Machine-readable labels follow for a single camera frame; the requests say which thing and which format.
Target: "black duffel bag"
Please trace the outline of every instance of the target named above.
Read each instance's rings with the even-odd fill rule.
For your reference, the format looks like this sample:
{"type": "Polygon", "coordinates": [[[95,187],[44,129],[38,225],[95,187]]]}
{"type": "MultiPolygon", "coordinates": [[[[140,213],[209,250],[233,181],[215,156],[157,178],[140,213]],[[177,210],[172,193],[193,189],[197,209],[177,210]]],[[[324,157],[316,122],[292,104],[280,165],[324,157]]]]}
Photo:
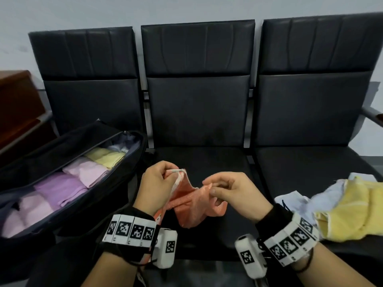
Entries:
{"type": "Polygon", "coordinates": [[[0,169],[0,230],[10,209],[31,191],[31,186],[61,170],[95,147],[126,141],[129,151],[96,185],[74,201],[41,221],[12,236],[0,237],[0,258],[5,264],[0,271],[0,284],[24,279],[35,259],[55,244],[53,232],[68,221],[76,221],[79,213],[98,209],[103,215],[104,200],[135,176],[142,160],[146,135],[137,131],[120,131],[101,121],[70,131],[41,148],[0,169]]]}

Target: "white wall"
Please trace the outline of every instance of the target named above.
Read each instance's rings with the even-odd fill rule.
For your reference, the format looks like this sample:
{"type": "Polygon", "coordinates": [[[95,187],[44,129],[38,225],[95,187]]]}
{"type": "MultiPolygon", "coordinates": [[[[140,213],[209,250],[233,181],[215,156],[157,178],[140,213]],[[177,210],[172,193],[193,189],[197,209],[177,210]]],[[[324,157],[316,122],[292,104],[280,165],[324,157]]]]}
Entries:
{"type": "MultiPolygon", "coordinates": [[[[383,11],[383,0],[0,0],[0,70],[28,69],[43,87],[30,31],[133,26],[142,74],[140,25],[255,19],[259,37],[263,19],[374,11],[383,11]]],[[[382,57],[371,80],[383,82],[382,57]]],[[[381,87],[372,106],[383,112],[381,87]]],[[[382,142],[383,129],[368,120],[350,146],[383,156],[382,142]]]]}

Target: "orange cloth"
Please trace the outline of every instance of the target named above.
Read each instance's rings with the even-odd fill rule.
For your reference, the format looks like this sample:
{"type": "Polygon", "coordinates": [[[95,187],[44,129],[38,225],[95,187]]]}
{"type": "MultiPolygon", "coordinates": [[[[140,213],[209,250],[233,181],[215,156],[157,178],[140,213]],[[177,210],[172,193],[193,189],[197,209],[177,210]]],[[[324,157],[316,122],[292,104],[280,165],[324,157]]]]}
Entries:
{"type": "Polygon", "coordinates": [[[227,209],[227,202],[215,206],[217,198],[209,194],[211,184],[194,188],[189,181],[185,169],[166,170],[165,178],[178,172],[178,178],[172,188],[170,201],[165,205],[164,212],[174,208],[178,222],[183,228],[198,226],[207,216],[222,217],[227,209]]]}

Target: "chair seat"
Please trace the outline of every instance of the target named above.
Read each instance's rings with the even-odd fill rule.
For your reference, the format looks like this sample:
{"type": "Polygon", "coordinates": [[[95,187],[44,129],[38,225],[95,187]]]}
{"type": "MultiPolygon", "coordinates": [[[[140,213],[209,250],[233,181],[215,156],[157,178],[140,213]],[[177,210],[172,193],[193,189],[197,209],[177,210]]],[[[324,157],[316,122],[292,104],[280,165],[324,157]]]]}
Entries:
{"type": "Polygon", "coordinates": [[[382,176],[349,147],[291,146],[255,149],[272,198],[298,191],[311,198],[351,172],[382,176]]]}
{"type": "MultiPolygon", "coordinates": [[[[166,160],[186,169],[190,183],[202,186],[202,181],[221,171],[244,172],[254,181],[246,155],[235,147],[163,147],[156,149],[157,160],[166,160]]],[[[247,233],[255,238],[258,232],[252,222],[228,206],[223,217],[207,217],[197,227],[185,229],[178,224],[173,210],[166,212],[162,227],[178,232],[176,258],[202,260],[236,259],[235,240],[247,233]]]]}

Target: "yellow cloth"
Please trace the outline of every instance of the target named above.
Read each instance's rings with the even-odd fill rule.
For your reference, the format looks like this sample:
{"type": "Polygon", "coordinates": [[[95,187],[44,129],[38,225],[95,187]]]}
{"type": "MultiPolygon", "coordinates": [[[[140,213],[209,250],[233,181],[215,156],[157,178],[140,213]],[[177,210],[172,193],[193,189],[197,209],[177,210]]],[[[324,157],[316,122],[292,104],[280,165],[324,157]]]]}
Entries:
{"type": "Polygon", "coordinates": [[[109,170],[112,169],[116,164],[125,156],[124,152],[115,152],[105,148],[94,148],[85,154],[86,157],[104,165],[109,170]]]}
{"type": "Polygon", "coordinates": [[[383,183],[347,180],[339,204],[329,212],[315,212],[323,238],[343,242],[366,235],[383,235],[383,183]]]}

